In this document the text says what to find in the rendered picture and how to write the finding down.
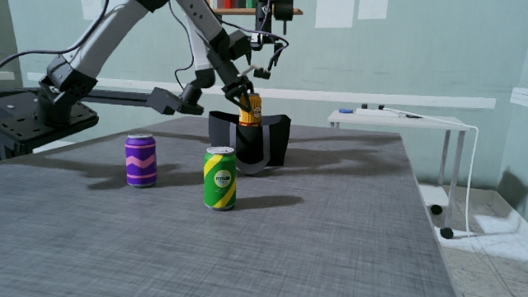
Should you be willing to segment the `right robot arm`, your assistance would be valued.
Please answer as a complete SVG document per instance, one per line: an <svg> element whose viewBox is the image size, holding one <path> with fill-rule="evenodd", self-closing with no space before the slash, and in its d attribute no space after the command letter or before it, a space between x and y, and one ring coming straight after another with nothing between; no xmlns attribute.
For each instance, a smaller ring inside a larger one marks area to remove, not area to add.
<svg viewBox="0 0 528 297"><path fill-rule="evenodd" d="M106 12L91 28L101 12L98 14L78 39L85 36L74 51L57 54L49 64L46 74L39 80L43 90L38 93L34 111L0 120L0 132L19 144L26 144L96 119L97 112L79 99L97 85L96 77L102 66L134 25L148 12L154 13L169 1L109 0ZM206 58L215 71L229 60L235 61L251 51L248 36L239 29L228 35L204 0L175 1L210 49Z"/></svg>

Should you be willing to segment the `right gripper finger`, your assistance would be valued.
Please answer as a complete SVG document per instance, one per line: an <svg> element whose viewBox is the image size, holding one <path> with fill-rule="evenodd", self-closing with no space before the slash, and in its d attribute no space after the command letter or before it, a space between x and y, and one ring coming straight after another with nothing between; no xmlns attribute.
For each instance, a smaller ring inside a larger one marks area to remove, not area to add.
<svg viewBox="0 0 528 297"><path fill-rule="evenodd" d="M250 82L250 83L247 85L247 90L250 90L250 93L254 93L254 88L253 88L253 83L252 83L252 82ZM242 96L242 93L243 93L243 92L241 92L240 94L238 94L238 95L236 96L237 99L239 99L239 98Z"/></svg>
<svg viewBox="0 0 528 297"><path fill-rule="evenodd" d="M237 96L241 92L243 92L243 95L244 95L246 103L247 103L247 107L245 107L243 104L241 104L240 102L238 102L237 100L234 99L234 97ZM235 89L234 91L229 93L225 98L227 100L231 101L233 104L235 104L235 105L239 106L240 108L242 108L243 110L245 110L247 113L252 110L246 84L243 84L239 88Z"/></svg>

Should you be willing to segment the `black tote bag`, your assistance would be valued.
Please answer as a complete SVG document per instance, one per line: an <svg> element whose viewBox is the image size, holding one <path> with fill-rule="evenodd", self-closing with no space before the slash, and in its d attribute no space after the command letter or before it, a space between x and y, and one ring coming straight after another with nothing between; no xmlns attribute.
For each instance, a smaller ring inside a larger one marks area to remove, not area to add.
<svg viewBox="0 0 528 297"><path fill-rule="evenodd" d="M291 118L262 115L261 126L239 124L239 115L209 112L211 147L229 147L237 157L237 168L248 175L259 173L267 164L283 164L290 137Z"/></svg>

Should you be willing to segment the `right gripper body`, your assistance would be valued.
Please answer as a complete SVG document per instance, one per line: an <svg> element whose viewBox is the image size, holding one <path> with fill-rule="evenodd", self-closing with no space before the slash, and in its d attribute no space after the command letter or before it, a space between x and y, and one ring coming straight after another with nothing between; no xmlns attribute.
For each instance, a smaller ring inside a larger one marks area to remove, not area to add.
<svg viewBox="0 0 528 297"><path fill-rule="evenodd" d="M243 84L246 84L247 86L249 83L252 82L252 81L249 81L248 76L244 74L252 71L253 69L259 70L260 67L256 66L255 64L252 64L249 67L250 68L240 73L237 70L236 66L233 64L233 61L230 61L230 60L222 64L221 66L219 66L219 68L216 70L216 73L219 75L220 79L225 85L224 87L221 88L221 90L224 92L225 97L229 93L237 89L239 86L242 86Z"/></svg>

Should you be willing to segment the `purple drink can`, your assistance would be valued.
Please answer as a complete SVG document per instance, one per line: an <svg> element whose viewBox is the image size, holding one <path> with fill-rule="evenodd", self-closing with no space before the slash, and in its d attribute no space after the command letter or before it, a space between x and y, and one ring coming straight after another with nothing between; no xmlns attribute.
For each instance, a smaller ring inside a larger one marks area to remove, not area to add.
<svg viewBox="0 0 528 297"><path fill-rule="evenodd" d="M133 187L157 181L156 141L150 133L128 134L125 141L127 182Z"/></svg>

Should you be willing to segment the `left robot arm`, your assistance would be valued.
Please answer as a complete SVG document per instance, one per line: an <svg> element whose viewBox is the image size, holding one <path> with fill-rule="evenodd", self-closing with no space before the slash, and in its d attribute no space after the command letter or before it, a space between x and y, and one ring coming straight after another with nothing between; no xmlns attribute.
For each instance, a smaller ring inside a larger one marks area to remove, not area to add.
<svg viewBox="0 0 528 297"><path fill-rule="evenodd" d="M268 0L258 0L256 3L256 17L265 19ZM294 0L270 0L269 11L267 19L272 19L272 5L274 5L273 17L275 21L292 21L294 15ZM184 13L187 29L190 36L191 48L194 55L196 66L196 79L187 83L184 90L179 97L167 94L166 98L175 102L179 106L188 109L203 111L204 107L196 104L201 95L201 88L208 89L215 84L215 75L212 65L206 58L209 50L204 44L203 40L195 32L195 27ZM264 39L262 37L261 44L252 43L252 39L248 38L250 46L254 51L262 50ZM200 89L200 90L198 90Z"/></svg>

